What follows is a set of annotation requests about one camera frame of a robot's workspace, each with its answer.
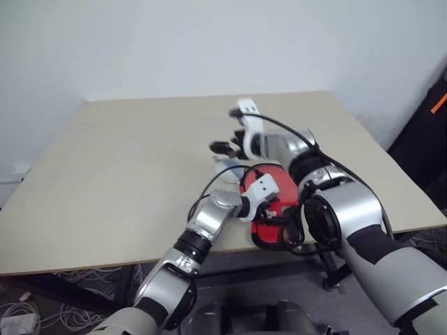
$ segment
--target black joint cover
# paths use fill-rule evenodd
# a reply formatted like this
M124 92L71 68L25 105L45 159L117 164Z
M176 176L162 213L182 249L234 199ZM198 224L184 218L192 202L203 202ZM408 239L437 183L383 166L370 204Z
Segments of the black joint cover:
M295 158L288 169L295 184L299 184L310 172L329 165L326 159L309 151Z
M168 311L166 308L149 297L141 298L135 307L152 316L159 327L163 324L163 322L165 322L165 319L168 316Z
M380 225L370 225L349 235L348 243L364 260L376 264L379 260L404 246L388 237Z
M242 207L237 217L246 218L247 215L249 215L250 213L250 200L247 197L241 197L241 200L242 200Z
M211 242L193 230L186 229L180 235L174 248L202 264L211 249Z

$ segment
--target robotic hand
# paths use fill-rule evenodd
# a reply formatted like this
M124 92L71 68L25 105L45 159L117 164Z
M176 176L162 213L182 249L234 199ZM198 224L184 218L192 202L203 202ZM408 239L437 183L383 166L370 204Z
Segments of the robotic hand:
M231 149L227 142L214 142L212 151L280 162L298 185L297 222L301 222L304 209L312 237L326 250L342 254L383 316L401 328L401 334L447 334L447 273L423 253L403 247L382 232L383 218L392 236L383 207L371 188L323 154L309 131L298 133L260 115L253 101L239 101L230 116L244 127L232 140L240 149ZM283 129L264 131L262 119ZM193 278L224 223L236 217L251 220L258 206L278 191L268 174L242 196L213 191L174 247L143 281L134 306L111 315L90 334L158 334L162 329L175 328L194 303Z

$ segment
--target red object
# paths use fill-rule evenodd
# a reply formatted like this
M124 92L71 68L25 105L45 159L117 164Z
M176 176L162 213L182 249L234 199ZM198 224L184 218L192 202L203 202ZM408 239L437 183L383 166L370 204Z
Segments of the red object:
M284 207L298 205L298 187L287 171L282 167L274 165L260 165L256 167L256 170L261 171L263 174L270 174L279 187L279 194L277 195L279 200L273 202L268 207L269 211L275 211L277 213L276 216L281 216ZM241 186L240 192L245 192L255 181L256 173L254 170L251 170L245 178L245 188ZM263 248L280 247L280 232L281 227L278 225L267 225L265 221L254 221L251 224L251 238L253 239L253 243Z

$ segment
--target table leg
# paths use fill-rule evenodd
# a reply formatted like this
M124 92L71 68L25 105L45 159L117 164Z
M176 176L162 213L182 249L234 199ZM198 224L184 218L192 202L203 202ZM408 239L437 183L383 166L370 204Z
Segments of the table leg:
M4 278L12 285L49 299L109 316L125 305L81 288L54 274L29 274Z
M318 244L315 244L315 248L320 249ZM323 288L330 290L331 288L338 288L340 282L347 276L352 274L351 269L347 264L343 264L340 268L335 264L334 258L330 252L319 253L321 262L326 266L327 278L323 280Z
M126 265L121 269L114 301L121 305L126 305L129 298L129 290L132 287L133 273L135 265Z

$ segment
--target white wall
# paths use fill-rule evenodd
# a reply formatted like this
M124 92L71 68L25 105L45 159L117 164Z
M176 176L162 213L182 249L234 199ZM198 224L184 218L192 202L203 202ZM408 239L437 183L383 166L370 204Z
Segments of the white wall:
M326 89L386 148L443 66L446 11L446 0L2 1L0 179L86 99Z

